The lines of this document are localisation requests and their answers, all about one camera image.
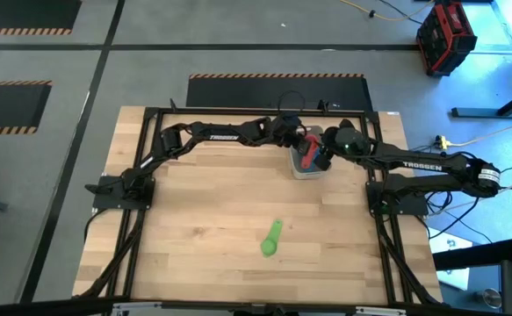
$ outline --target wooden table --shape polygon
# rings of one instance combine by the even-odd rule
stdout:
[[[144,107],[121,108],[105,172],[132,166]],[[381,112],[385,142],[406,147],[395,112]],[[162,126],[193,121],[238,124],[250,116],[164,115]],[[303,118],[337,126],[339,118]],[[156,172],[132,298],[314,304],[386,304],[379,245],[368,213],[366,171],[335,157],[317,180],[295,180],[287,149],[204,142]],[[402,170],[409,176],[411,170]],[[121,210],[90,225],[74,294],[88,289],[112,258]],[[284,221],[277,253],[259,245],[274,219]],[[439,284],[424,227],[399,216],[407,262],[435,298]],[[122,292],[123,263],[116,293]],[[397,298],[400,278],[392,267]]]

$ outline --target black floor mat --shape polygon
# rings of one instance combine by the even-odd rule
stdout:
[[[72,33],[81,0],[0,0],[0,35]]]
[[[37,132],[51,88],[50,81],[0,82],[0,134]]]
[[[189,79],[186,106],[372,111],[361,74],[196,74]]]

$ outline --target concrete floor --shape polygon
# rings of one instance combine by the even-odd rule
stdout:
[[[356,2],[398,17],[380,2]],[[410,0],[391,3],[405,12],[423,6]],[[102,43],[115,4],[115,0],[84,1],[74,34],[67,38],[0,37],[0,43]],[[510,38],[489,4],[468,4],[465,10],[480,36],[476,52],[452,76],[440,79],[424,74],[416,52],[111,52],[35,299],[68,298],[71,294],[92,201],[83,186],[96,182],[103,169],[119,107],[169,106],[171,97],[178,105],[184,104],[191,73],[363,73],[373,108],[400,111],[409,147],[428,144],[437,134],[462,142],[512,125],[512,120],[448,115],[455,106],[497,108],[512,98]],[[422,20],[427,12],[417,19]],[[115,43],[410,44],[416,28],[409,21],[370,20],[337,1],[127,0]],[[98,56],[97,51],[0,52],[0,80],[54,80],[39,132],[27,137],[0,136],[0,199],[11,205],[9,211],[0,213],[0,304],[16,301],[23,286]],[[512,131],[467,150],[500,169],[511,167]],[[502,177],[502,185],[510,183],[512,171]],[[455,195],[456,203],[466,200],[468,197]],[[441,229],[451,220],[444,214],[431,219],[429,225]],[[481,202],[464,221],[492,241],[512,238],[512,192]],[[461,225],[449,232],[486,243]]]

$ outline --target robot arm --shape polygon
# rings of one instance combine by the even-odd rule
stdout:
[[[500,170],[468,153],[428,154],[402,150],[394,145],[365,138],[347,119],[328,128],[321,138],[321,154],[315,163],[328,169],[338,155],[364,168],[392,170],[422,169],[446,175],[404,177],[390,174],[383,183],[386,194],[404,197],[410,193],[463,191],[476,198],[490,198],[500,189]]]
[[[155,131],[153,146],[138,167],[125,170],[118,180],[98,185],[87,185],[86,189],[96,195],[111,195],[122,200],[142,200],[148,194],[148,181],[153,182],[152,173],[164,162],[189,153],[198,143],[206,140],[237,141],[244,146],[259,147],[266,144],[280,147],[293,146],[306,154],[311,144],[303,133],[296,114],[281,113],[273,120],[259,118],[240,125],[214,125],[194,122],[176,124]],[[191,138],[182,143],[180,133],[185,131]],[[344,119],[339,127],[330,127],[321,136],[320,154],[314,160],[316,166],[326,170],[330,160],[338,155],[364,168],[390,170],[411,168],[443,173],[438,176],[404,177],[388,175],[382,183],[383,194],[398,203],[411,193],[422,195],[433,191],[463,191],[476,198],[490,198],[497,194],[500,172],[491,163],[466,154],[427,154],[402,150],[394,145],[365,138]]]
[[[161,131],[158,126],[152,140],[152,149],[141,160],[138,167],[126,169],[119,177],[102,176],[99,184],[87,184],[85,188],[96,196],[108,197],[105,200],[111,201],[108,204],[111,207],[117,205],[117,208],[125,208],[126,205],[129,206],[126,201],[139,202],[138,205],[146,206],[152,199],[151,191],[154,182],[152,173],[166,161],[188,154],[198,143],[214,140],[236,141],[250,147],[266,144],[280,147],[293,146],[300,153],[305,154],[311,144],[305,140],[304,134],[297,133],[299,126],[301,126],[299,117],[285,112],[277,115],[273,120],[265,117],[240,125],[194,122],[176,124]],[[191,135],[185,143],[182,142],[180,135],[183,131]]]

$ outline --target green object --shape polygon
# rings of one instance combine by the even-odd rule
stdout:
[[[264,257],[272,256],[277,252],[277,244],[279,242],[279,235],[281,234],[282,228],[283,220],[276,219],[273,221],[270,233],[268,233],[265,240],[262,241],[261,248]]]

